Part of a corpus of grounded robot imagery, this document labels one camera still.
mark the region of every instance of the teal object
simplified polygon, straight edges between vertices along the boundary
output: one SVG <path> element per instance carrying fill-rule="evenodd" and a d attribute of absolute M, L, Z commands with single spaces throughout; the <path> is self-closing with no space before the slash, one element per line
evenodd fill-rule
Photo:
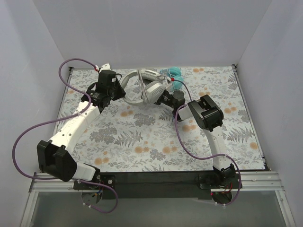
<path fill-rule="evenodd" d="M 161 70 L 160 74 L 164 74 L 170 78 L 174 78 L 174 79 L 180 80 L 182 82 L 184 81 L 182 74 L 181 74 L 181 69 L 178 67 L 171 67 L 169 69 Z M 177 82 L 177 81 L 172 82 L 173 90 L 180 89 L 182 87 L 182 85 L 183 85 L 182 83 Z"/>

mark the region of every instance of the floral tablecloth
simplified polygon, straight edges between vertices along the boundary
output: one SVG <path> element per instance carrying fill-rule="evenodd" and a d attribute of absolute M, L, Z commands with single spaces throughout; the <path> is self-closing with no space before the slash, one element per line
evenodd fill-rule
<path fill-rule="evenodd" d="M 115 70 L 126 75 L 132 70 Z M 181 68 L 193 99 L 208 94 L 224 112 L 223 136 L 228 155 L 240 169 L 264 169 L 250 119 L 231 67 Z M 93 70 L 74 70 L 70 84 L 78 89 L 98 80 Z M 189 100 L 184 87 L 185 98 Z M 125 91 L 139 96 L 137 78 Z M 61 117 L 74 112 L 81 94 L 68 89 Z M 178 123 L 185 146 L 195 155 L 211 151 L 204 132 L 194 119 Z M 112 101 L 85 130 L 72 156 L 76 161 L 98 167 L 102 172 L 211 170 L 212 160 L 196 160 L 187 155 L 176 137 L 171 110 L 164 105 L 130 106 L 122 99 Z"/>

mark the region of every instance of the white wall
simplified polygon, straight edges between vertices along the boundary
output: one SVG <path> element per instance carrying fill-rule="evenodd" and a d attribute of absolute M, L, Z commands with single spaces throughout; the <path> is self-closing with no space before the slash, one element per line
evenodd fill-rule
<path fill-rule="evenodd" d="M 270 2 L 34 0 L 65 59 L 114 69 L 237 63 Z"/>
<path fill-rule="evenodd" d="M 64 89 L 57 75 L 63 58 L 31 0 L 0 0 L 0 18 L 0 226 L 16 227 L 31 180 L 15 170 L 11 149 L 26 128 L 56 118 Z M 26 173 L 39 170 L 36 146 L 53 127 L 30 132 L 18 145 L 17 161 Z"/>
<path fill-rule="evenodd" d="M 239 65 L 265 158 L 303 226 L 303 0 L 273 0 Z"/>

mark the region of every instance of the floor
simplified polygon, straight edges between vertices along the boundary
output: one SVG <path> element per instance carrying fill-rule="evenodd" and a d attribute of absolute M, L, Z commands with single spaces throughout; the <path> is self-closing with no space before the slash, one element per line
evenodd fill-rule
<path fill-rule="evenodd" d="M 132 70 L 115 71 L 126 75 Z M 193 99 L 208 94 L 223 110 L 227 152 L 239 168 L 265 169 L 232 67 L 181 68 L 181 72 Z M 73 70 L 70 84 L 86 90 L 97 80 L 98 74 L 94 70 Z M 181 90 L 189 101 L 184 87 Z M 137 79 L 132 78 L 125 91 L 130 98 L 137 98 L 140 92 Z M 68 89 L 60 117 L 72 114 L 81 96 Z M 200 157 L 211 155 L 206 136 L 194 119 L 178 125 L 182 140 L 191 152 Z M 101 172 L 213 169 L 212 160 L 196 160 L 183 151 L 169 108 L 154 104 L 129 106 L 122 99 L 112 101 L 85 130 L 72 156 L 76 161 L 97 166 Z"/>

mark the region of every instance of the headphones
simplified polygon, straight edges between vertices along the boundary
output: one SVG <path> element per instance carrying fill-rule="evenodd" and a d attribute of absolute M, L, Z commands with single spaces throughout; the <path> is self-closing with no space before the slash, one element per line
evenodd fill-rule
<path fill-rule="evenodd" d="M 142 79 L 151 81 L 148 85 L 145 86 L 146 95 L 141 95 L 140 100 L 131 100 L 125 95 L 123 97 L 124 101 L 129 105 L 141 106 L 144 103 L 156 103 L 160 96 L 163 94 L 166 86 L 162 84 L 161 77 L 159 73 L 152 70 L 140 70 Z M 130 78 L 134 76 L 139 76 L 137 70 L 128 73 L 125 77 L 121 79 L 121 87 L 124 89 Z"/>

